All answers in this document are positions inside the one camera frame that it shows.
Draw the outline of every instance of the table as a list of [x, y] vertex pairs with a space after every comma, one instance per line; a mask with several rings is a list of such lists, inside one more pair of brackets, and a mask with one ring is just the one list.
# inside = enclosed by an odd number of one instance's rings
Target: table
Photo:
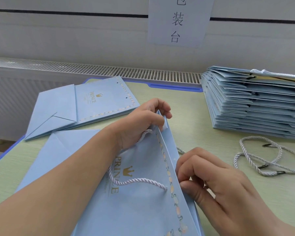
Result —
[[[252, 135], [213, 129], [203, 93], [150, 88], [144, 83], [127, 82], [127, 86], [140, 103], [158, 97], [165, 99], [171, 105], [173, 118], [169, 120], [169, 125], [176, 145], [185, 151], [202, 147], [232, 165], [234, 155], [241, 151], [240, 138]], [[76, 129], [102, 129], [121, 117]], [[295, 150], [294, 140], [268, 138]], [[21, 141], [0, 160], [0, 202], [16, 190], [47, 139], [48, 136], [28, 142]], [[264, 144], [262, 141], [245, 142], [248, 152], [268, 160], [275, 158], [277, 150], [263, 148], [262, 144]], [[287, 152], [284, 152], [280, 162], [295, 168], [295, 156]], [[249, 165], [245, 158], [239, 159], [239, 168], [247, 174], [270, 209], [284, 222], [295, 226], [295, 175], [263, 177]], [[218, 235], [201, 210], [199, 214], [205, 234]]]

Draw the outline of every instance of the white rope handle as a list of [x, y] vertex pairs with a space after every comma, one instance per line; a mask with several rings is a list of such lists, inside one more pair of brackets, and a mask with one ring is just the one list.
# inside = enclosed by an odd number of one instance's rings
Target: white rope handle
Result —
[[[256, 155], [253, 155], [253, 154], [250, 154], [247, 152], [245, 146], [244, 146], [244, 141], [245, 140], [249, 140], [249, 139], [263, 139], [267, 142], [269, 142], [269, 144], [265, 144], [263, 145], [264, 147], [273, 147], [273, 148], [277, 148], [278, 149], [278, 155], [277, 157], [273, 160], [273, 161], [267, 161], [259, 156], [256, 156]], [[282, 157], [282, 154], [283, 154], [283, 150], [286, 150], [286, 151], [289, 151], [290, 153], [294, 154], [295, 155], [295, 151], [292, 151], [291, 149], [285, 147], [285, 146], [281, 146], [279, 144], [277, 144], [276, 142], [273, 142], [271, 141], [270, 139], [267, 139], [265, 137], [260, 137], [260, 136], [249, 136], [249, 137], [245, 137], [245, 138], [242, 138], [240, 139], [239, 141], [239, 144], [240, 146], [242, 147], [243, 149], [243, 152], [239, 152], [236, 154], [236, 156], [234, 157], [234, 167], [235, 168], [238, 168], [238, 164], [237, 164], [237, 161], [238, 161], [238, 158], [240, 156], [245, 156], [246, 159], [248, 160], [248, 162], [253, 166], [253, 168], [262, 176], [276, 176], [276, 175], [281, 175], [281, 174], [295, 174], [295, 170], [293, 169], [290, 169], [288, 167], [285, 167], [285, 166], [282, 166], [282, 165], [279, 165], [277, 164], [277, 162], [281, 159]], [[265, 164], [258, 167], [252, 160], [251, 158], [255, 158], [255, 159], [258, 159], [262, 162], [264, 162]], [[279, 167], [279, 168], [282, 168], [286, 171], [263, 171], [261, 170], [262, 168], [265, 168], [265, 167], [268, 167], [268, 166], [276, 166], [276, 167]]]
[[[143, 140], [143, 138], [145, 137], [146, 134], [148, 133], [153, 133], [153, 131], [151, 129], [148, 129], [146, 131], [144, 131], [142, 133], [142, 136], [141, 138], [137, 141], [137, 143], [141, 142]], [[125, 182], [120, 182], [118, 180], [116, 180], [111, 172], [111, 166], [109, 167], [108, 169], [108, 173], [109, 173], [109, 178], [111, 180], [112, 183], [114, 183], [115, 185], [118, 185], [118, 186], [124, 186], [124, 185], [128, 185], [128, 184], [132, 184], [132, 183], [135, 183], [135, 182], [142, 182], [142, 183], [148, 183], [148, 184], [151, 184], [151, 185], [155, 185], [165, 191], [167, 191], [167, 187], [164, 186], [163, 184], [161, 183], [158, 183], [157, 181], [152, 181], [150, 179], [147, 179], [147, 178], [134, 178], [134, 179], [130, 179], [130, 180], [127, 180]]]

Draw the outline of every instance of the hand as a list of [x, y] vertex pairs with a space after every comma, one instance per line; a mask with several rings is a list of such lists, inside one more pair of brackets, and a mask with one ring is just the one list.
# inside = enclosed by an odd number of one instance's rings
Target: hand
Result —
[[162, 130], [164, 118], [156, 114], [157, 110], [168, 119], [172, 118], [169, 104], [164, 100], [154, 98], [142, 104], [125, 118], [108, 126], [117, 135], [121, 149], [133, 146], [151, 124], [159, 126]]
[[195, 148], [182, 155], [176, 174], [182, 190], [197, 202], [220, 235], [295, 235], [295, 227], [273, 214], [242, 171], [208, 151]]

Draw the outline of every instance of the radiator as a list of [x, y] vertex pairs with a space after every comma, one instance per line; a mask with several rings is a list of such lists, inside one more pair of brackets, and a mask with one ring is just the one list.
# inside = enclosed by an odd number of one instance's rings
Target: radiator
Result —
[[99, 75], [200, 85], [199, 73], [0, 58], [0, 139], [16, 141], [25, 134], [39, 92]]

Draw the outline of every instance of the crown icon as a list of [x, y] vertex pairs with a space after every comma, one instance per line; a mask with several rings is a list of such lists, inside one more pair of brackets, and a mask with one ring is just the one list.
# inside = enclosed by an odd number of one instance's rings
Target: crown icon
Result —
[[123, 175], [124, 176], [129, 176], [129, 177], [132, 177], [132, 175], [130, 175], [129, 173], [131, 173], [131, 172], [134, 172], [134, 170], [130, 170], [132, 168], [132, 166], [130, 166], [130, 167], [128, 167], [128, 168], [125, 168], [124, 170], [123, 170]]

